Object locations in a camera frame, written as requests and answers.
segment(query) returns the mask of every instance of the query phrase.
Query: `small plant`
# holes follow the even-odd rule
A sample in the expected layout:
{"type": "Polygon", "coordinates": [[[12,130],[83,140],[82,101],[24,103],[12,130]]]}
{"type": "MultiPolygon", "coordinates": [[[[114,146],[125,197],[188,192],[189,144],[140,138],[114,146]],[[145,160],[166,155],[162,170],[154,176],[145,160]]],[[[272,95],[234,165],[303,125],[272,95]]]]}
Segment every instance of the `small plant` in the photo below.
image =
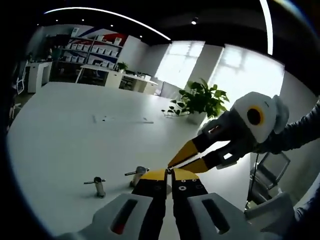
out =
{"type": "Polygon", "coordinates": [[[185,116],[189,114],[206,113],[208,118],[218,117],[227,109],[223,106],[224,101],[229,102],[227,93],[218,90],[215,84],[208,87],[206,81],[200,78],[202,83],[188,82],[190,92],[180,90],[181,101],[172,100],[175,106],[169,106],[169,110],[161,110],[167,116],[185,116]]]}
{"type": "Polygon", "coordinates": [[[126,64],[125,62],[118,62],[117,63],[119,70],[127,70],[128,69],[128,64],[126,64]]]}

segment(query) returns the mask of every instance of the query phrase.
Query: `ceiling light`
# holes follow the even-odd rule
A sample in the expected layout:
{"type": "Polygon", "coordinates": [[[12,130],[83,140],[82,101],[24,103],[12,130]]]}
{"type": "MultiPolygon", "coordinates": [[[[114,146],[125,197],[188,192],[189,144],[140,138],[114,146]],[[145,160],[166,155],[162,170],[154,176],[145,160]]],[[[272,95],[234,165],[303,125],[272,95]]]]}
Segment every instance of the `ceiling light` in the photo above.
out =
{"type": "Polygon", "coordinates": [[[124,15],[121,15],[119,13],[116,13],[116,12],[113,12],[113,11],[107,11],[107,10],[103,10],[103,9],[98,9],[98,8],[93,8],[93,7],[82,7],[82,6],[70,6],[70,7],[63,7],[63,8],[57,8],[57,9],[52,9],[50,11],[46,11],[44,14],[49,14],[49,13],[52,13],[52,12],[56,12],[56,11],[61,11],[61,10],[74,10],[74,9],[78,9],[78,10],[93,10],[93,11],[98,11],[98,12],[103,12],[103,13],[107,13],[107,14],[112,14],[112,15],[116,15],[118,17],[122,17],[124,19],[128,19],[136,24],[140,24],[141,26],[144,26],[145,28],[147,29],[150,29],[151,31],[154,31],[155,33],[159,34],[160,36],[164,37],[165,39],[167,40],[171,40],[169,37],[167,37],[166,35],[162,34],[161,32],[155,30],[154,28],[140,22],[140,21],[137,21],[133,18],[130,18],[128,16],[124,16],[124,15]]]}
{"type": "Polygon", "coordinates": [[[270,10],[269,10],[267,0],[260,0],[260,4],[262,7],[265,26],[266,26],[266,38],[267,38],[267,44],[268,44],[267,52],[269,55],[272,55],[274,50],[274,33],[272,30],[270,10]]]}
{"type": "Polygon", "coordinates": [[[198,21],[198,17],[195,17],[195,18],[192,19],[191,24],[192,25],[196,25],[197,21],[198,21]]]}

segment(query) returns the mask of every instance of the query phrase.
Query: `potted plant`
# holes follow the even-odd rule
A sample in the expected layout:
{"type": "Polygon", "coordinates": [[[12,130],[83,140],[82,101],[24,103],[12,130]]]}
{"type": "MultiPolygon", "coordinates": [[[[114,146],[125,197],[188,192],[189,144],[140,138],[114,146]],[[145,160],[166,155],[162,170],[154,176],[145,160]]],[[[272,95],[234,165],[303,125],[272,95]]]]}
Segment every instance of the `potted plant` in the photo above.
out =
{"type": "Polygon", "coordinates": [[[128,64],[126,64],[125,62],[118,62],[117,66],[119,68],[120,73],[123,73],[125,70],[128,69],[128,64]]]}
{"type": "Polygon", "coordinates": [[[169,106],[169,110],[161,110],[166,116],[188,116],[188,121],[200,124],[205,116],[216,118],[227,109],[224,101],[229,102],[227,93],[219,90],[215,84],[208,87],[206,81],[200,78],[199,82],[188,82],[190,91],[180,90],[181,101],[172,100],[175,105],[169,106]]]}

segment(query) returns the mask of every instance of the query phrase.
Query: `window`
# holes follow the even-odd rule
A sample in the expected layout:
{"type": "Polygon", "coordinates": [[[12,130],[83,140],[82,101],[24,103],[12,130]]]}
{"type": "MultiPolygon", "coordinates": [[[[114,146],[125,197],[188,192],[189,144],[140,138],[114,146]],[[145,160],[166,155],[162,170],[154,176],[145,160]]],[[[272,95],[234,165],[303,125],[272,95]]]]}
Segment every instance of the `window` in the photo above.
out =
{"type": "Polygon", "coordinates": [[[250,92],[271,98],[279,95],[284,69],[283,64],[266,55],[226,44],[208,85],[217,84],[226,91],[230,102],[225,107],[229,110],[237,99],[250,92]]]}
{"type": "Polygon", "coordinates": [[[168,47],[155,77],[184,89],[204,45],[203,41],[174,41],[168,47]]]}

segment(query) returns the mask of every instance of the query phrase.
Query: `gray sleeve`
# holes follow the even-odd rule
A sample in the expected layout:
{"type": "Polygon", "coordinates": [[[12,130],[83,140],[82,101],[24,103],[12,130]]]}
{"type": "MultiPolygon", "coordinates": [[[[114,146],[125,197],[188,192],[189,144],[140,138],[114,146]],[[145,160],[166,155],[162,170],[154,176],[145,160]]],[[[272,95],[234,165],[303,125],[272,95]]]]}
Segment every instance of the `gray sleeve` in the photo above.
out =
{"type": "Polygon", "coordinates": [[[268,139],[259,144],[253,152],[278,154],[282,151],[298,149],[318,138],[320,138],[320,100],[311,112],[299,121],[288,124],[279,134],[272,132],[268,139]]]}

